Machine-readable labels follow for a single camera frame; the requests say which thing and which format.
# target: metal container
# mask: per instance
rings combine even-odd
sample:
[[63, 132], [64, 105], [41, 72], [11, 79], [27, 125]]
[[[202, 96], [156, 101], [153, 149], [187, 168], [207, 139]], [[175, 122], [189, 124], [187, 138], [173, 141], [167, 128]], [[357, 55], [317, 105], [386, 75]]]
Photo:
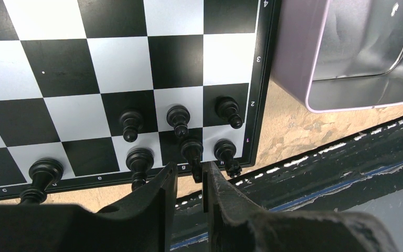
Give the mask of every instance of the metal container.
[[403, 104], [403, 0], [289, 0], [271, 78], [312, 112]]

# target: black chess piece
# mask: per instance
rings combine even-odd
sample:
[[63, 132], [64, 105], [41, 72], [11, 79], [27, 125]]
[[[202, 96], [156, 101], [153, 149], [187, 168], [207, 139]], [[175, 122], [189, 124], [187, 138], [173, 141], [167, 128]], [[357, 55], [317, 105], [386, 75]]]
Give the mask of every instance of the black chess piece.
[[148, 149], [140, 148], [131, 151], [126, 159], [126, 166], [133, 172], [132, 191], [146, 184], [147, 172], [154, 165], [154, 156]]
[[214, 156], [217, 160], [225, 163], [226, 174], [230, 177], [240, 175], [242, 168], [237, 160], [234, 160], [236, 154], [236, 146], [229, 140], [222, 139], [214, 146]]
[[167, 123], [174, 128], [175, 135], [178, 138], [188, 136], [189, 130], [187, 124], [190, 121], [189, 111], [181, 105], [173, 106], [166, 115]]
[[180, 152], [191, 167], [195, 183], [202, 182], [202, 153], [203, 145], [198, 139], [186, 139], [180, 144]]
[[217, 101], [217, 115], [227, 121], [234, 129], [240, 129], [243, 125], [239, 111], [239, 104], [232, 97], [223, 97]]
[[21, 192], [20, 204], [41, 204], [44, 202], [47, 199], [47, 187], [60, 181], [63, 173], [62, 164], [54, 159], [36, 161], [28, 170], [32, 183], [31, 186]]
[[143, 128], [144, 119], [139, 111], [128, 109], [121, 113], [120, 123], [123, 126], [123, 138], [132, 143], [138, 138], [138, 130]]

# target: black pawn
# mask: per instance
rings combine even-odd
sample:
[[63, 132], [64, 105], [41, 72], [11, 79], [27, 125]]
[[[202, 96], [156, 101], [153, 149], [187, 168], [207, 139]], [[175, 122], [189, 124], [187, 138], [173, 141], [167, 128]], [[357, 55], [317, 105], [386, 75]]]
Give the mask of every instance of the black pawn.
[[134, 142], [138, 138], [138, 130], [143, 128], [143, 116], [134, 109], [125, 110], [120, 116], [123, 126], [123, 138], [126, 142]]
[[187, 124], [190, 120], [189, 111], [181, 105], [173, 106], [166, 115], [167, 123], [174, 128], [178, 138], [184, 138], [189, 134]]
[[232, 97], [223, 97], [216, 104], [216, 113], [234, 129], [240, 129], [243, 119], [239, 115], [239, 104]]
[[242, 171], [240, 163], [234, 160], [236, 151], [236, 146], [229, 140], [220, 140], [214, 146], [214, 156], [225, 163], [226, 174], [230, 177], [239, 176]]
[[180, 145], [180, 151], [182, 156], [187, 160], [191, 167], [192, 177], [195, 183], [202, 182], [202, 153], [203, 145], [197, 139], [187, 139]]
[[46, 189], [49, 185], [61, 180], [64, 169], [54, 159], [36, 161], [28, 170], [32, 179], [31, 186], [21, 192], [20, 204], [41, 204], [47, 199]]
[[146, 184], [147, 172], [154, 165], [154, 156], [148, 149], [135, 149], [128, 154], [126, 166], [133, 172], [132, 191]]

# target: wooden surface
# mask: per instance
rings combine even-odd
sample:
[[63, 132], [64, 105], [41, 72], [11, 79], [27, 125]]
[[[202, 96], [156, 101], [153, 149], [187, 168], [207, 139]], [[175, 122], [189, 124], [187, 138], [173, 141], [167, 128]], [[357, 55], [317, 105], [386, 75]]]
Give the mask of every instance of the wooden surface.
[[[403, 105], [382, 109], [313, 114], [271, 82], [263, 117], [257, 162], [243, 172], [289, 158], [403, 115]], [[200, 190], [191, 176], [178, 179], [178, 197]], [[118, 185], [56, 193], [46, 203], [75, 203], [96, 212], [131, 192], [131, 185]], [[0, 201], [16, 204], [19, 200]]]

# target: chessboard border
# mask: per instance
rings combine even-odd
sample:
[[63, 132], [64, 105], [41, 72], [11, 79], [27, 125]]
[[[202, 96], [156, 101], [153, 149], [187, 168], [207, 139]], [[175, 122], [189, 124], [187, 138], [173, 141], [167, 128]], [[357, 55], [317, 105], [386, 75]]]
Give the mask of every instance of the chessboard border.
[[[254, 166], [257, 159], [260, 131], [263, 122], [263, 112], [268, 92], [271, 65], [277, 39], [277, 27], [281, 9], [280, 0], [259, 0], [258, 20], [256, 30], [256, 47], [254, 64], [248, 92], [246, 129], [243, 142], [244, 155], [238, 160], [242, 167]], [[148, 180], [153, 178], [161, 169], [152, 169]], [[178, 165], [178, 176], [189, 176], [190, 170], [185, 164]], [[132, 172], [114, 172], [76, 177], [63, 180], [47, 188], [48, 193], [84, 190], [95, 187], [120, 185], [131, 182]], [[0, 200], [18, 198], [27, 183], [0, 186]]]

